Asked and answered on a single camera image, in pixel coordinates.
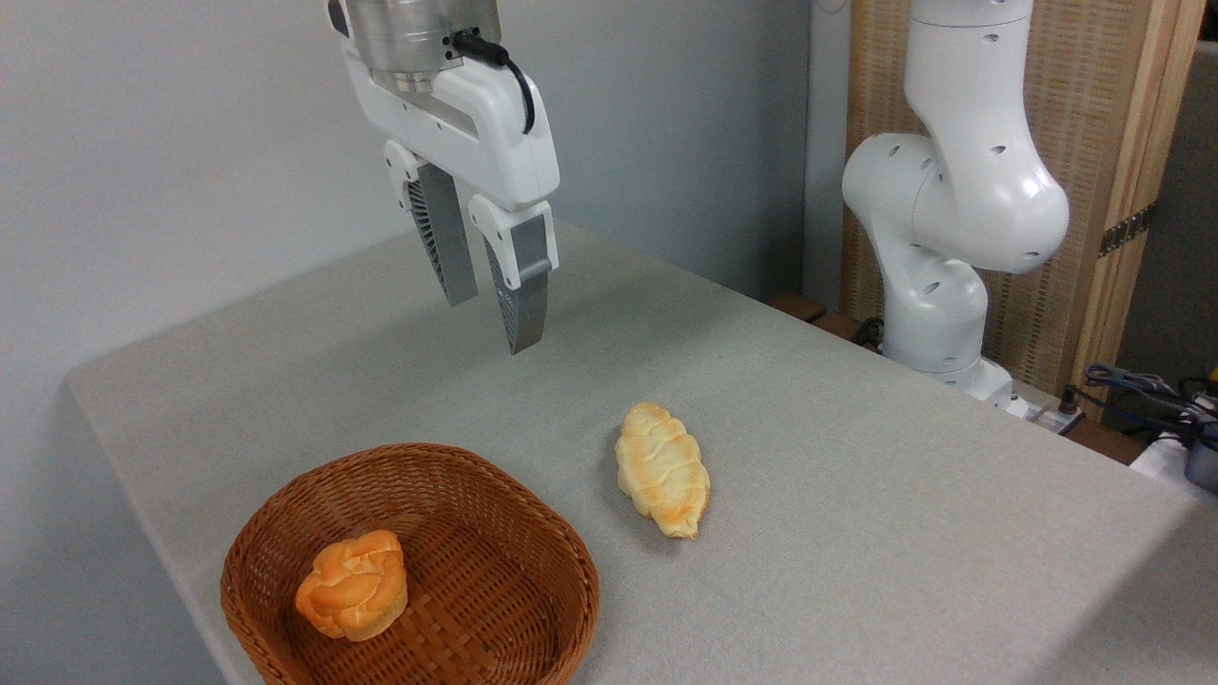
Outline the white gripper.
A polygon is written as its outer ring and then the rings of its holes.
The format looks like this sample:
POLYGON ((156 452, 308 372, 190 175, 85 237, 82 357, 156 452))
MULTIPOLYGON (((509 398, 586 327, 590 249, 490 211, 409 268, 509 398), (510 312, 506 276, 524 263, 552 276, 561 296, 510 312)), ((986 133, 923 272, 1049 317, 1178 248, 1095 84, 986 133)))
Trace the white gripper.
POLYGON ((431 91, 400 95, 371 78, 351 40, 343 60, 365 117, 390 139, 382 157, 393 191, 449 306, 477 295, 456 179, 479 193, 468 217, 484 236, 509 352, 540 342, 548 275, 560 267, 544 201, 560 168, 540 91, 531 90, 536 119, 523 134, 521 87, 509 69, 465 61, 441 69, 431 91))

